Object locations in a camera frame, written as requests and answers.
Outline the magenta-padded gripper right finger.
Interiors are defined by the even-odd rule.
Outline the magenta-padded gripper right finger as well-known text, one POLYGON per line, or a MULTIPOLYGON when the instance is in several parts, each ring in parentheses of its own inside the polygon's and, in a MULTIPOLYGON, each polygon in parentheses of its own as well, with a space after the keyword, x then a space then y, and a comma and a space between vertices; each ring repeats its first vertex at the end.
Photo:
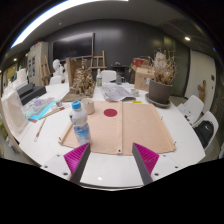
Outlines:
POLYGON ((143 185, 152 183, 181 169, 167 155, 159 155, 152 150, 134 143, 132 154, 138 166, 143 185))

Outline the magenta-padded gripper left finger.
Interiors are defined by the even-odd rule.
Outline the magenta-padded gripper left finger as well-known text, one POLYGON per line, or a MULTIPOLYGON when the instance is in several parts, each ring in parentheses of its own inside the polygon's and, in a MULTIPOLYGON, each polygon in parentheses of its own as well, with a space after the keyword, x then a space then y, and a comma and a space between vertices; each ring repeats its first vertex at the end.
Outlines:
POLYGON ((56 154, 41 168, 72 183, 79 184, 90 155, 90 144, 79 146, 65 155, 56 154))

